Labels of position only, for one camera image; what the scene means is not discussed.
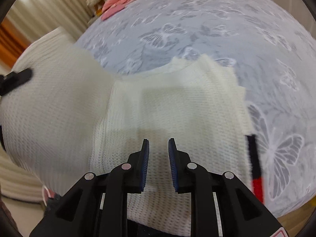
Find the white red black knit sweater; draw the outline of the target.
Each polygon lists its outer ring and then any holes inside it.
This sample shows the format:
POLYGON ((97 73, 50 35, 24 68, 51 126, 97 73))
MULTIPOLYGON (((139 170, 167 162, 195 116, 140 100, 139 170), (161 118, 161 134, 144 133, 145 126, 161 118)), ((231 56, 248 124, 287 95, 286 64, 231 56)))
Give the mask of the white red black knit sweater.
POLYGON ((1 98, 7 154, 64 195, 87 172, 104 174, 150 142, 145 190, 128 197, 127 217, 190 234, 190 196, 172 186, 168 141, 210 172, 233 172, 252 186, 246 136, 253 128, 234 69, 200 55, 147 72, 106 72, 58 28, 19 57, 29 82, 1 98))

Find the orange curtain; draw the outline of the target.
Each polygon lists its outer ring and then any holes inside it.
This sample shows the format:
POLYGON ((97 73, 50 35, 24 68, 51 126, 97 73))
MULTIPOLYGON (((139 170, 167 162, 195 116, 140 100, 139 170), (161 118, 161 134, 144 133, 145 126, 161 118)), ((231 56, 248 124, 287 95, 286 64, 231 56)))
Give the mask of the orange curtain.
POLYGON ((5 18, 1 23, 1 62, 12 68, 31 43, 5 18))

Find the cream pleated curtain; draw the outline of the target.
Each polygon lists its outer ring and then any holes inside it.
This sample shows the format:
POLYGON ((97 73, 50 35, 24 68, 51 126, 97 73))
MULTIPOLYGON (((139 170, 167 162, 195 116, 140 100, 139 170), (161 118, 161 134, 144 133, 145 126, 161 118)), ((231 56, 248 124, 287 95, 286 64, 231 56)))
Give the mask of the cream pleated curtain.
POLYGON ((16 0, 5 19, 34 42, 59 27, 77 40, 92 15, 86 0, 16 0))

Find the small pink folded cloth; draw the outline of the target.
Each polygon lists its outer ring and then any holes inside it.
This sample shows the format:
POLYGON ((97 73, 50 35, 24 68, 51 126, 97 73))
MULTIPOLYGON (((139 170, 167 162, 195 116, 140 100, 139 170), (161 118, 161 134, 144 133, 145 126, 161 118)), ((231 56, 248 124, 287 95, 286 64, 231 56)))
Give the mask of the small pink folded cloth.
POLYGON ((112 6, 110 6, 108 8, 103 6, 101 20, 105 21, 106 19, 115 15, 117 12, 122 11, 125 7, 126 7, 125 4, 113 4, 112 6))

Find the grey butterfly print bed cover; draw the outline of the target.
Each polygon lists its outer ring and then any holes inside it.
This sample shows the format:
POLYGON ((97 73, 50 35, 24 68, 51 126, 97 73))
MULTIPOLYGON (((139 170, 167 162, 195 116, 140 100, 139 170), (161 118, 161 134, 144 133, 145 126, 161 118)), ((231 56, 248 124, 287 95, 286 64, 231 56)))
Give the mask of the grey butterfly print bed cover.
POLYGON ((109 72, 152 70, 207 54, 246 88, 266 207, 315 195, 315 39, 271 0, 136 0, 77 40, 109 72))

